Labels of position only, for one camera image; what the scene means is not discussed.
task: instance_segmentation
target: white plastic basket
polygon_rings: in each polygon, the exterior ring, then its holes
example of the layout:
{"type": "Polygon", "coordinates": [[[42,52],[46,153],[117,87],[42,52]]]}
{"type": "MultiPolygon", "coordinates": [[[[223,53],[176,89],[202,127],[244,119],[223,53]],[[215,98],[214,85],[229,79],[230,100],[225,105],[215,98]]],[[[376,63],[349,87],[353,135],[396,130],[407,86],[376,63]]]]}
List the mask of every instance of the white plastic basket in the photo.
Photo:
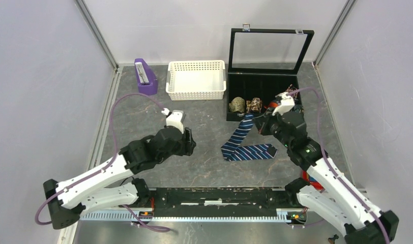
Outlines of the white plastic basket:
{"type": "Polygon", "coordinates": [[[224,61],[174,61],[167,69],[166,92],[173,101],[223,99],[224,61]]]}

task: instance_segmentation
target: blue striped tie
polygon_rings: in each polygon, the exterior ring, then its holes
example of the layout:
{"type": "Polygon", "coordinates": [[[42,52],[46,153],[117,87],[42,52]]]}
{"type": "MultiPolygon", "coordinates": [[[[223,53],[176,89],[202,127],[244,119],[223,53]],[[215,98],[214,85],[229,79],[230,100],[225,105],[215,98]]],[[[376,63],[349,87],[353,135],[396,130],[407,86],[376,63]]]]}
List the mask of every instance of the blue striped tie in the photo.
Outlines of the blue striped tie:
{"type": "Polygon", "coordinates": [[[224,160],[242,161],[255,159],[272,159],[277,154],[277,149],[271,144],[260,144],[254,146],[240,146],[248,132],[253,127],[253,115],[244,116],[238,128],[230,139],[221,147],[224,160]]]}

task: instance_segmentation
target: gray wall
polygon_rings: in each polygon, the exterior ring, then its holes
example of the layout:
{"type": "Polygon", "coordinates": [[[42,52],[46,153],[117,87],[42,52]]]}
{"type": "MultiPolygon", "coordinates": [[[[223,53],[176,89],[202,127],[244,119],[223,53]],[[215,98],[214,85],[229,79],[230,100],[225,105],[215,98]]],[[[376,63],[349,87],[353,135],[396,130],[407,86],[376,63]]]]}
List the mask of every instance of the gray wall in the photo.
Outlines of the gray wall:
{"type": "Polygon", "coordinates": [[[356,182],[413,243],[413,1],[357,1],[319,71],[356,182]]]}
{"type": "Polygon", "coordinates": [[[56,243],[42,183],[86,169],[111,76],[74,1],[0,1],[0,243],[56,243]]]}

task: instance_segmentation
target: rolled patterned tie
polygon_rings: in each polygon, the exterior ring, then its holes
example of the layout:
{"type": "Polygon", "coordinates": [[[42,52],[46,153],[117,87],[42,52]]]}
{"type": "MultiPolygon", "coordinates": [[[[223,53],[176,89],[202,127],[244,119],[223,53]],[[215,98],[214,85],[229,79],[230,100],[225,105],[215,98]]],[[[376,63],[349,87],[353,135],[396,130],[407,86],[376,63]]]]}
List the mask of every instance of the rolled patterned tie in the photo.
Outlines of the rolled patterned tie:
{"type": "Polygon", "coordinates": [[[221,147],[224,160],[242,161],[256,159],[273,159],[277,149],[271,144],[259,144],[253,146],[240,146],[248,132],[253,127],[253,114],[244,116],[244,120],[232,134],[230,139],[221,147]]]}

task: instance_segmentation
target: metal latch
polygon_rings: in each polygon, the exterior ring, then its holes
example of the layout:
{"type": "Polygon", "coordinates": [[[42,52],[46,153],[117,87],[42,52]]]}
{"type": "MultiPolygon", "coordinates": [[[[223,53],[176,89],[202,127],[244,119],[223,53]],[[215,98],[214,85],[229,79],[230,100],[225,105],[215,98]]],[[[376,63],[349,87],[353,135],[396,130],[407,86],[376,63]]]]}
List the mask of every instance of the metal latch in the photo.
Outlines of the metal latch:
{"type": "Polygon", "coordinates": [[[243,31],[244,32],[249,32],[250,31],[250,24],[243,24],[243,31]]]}

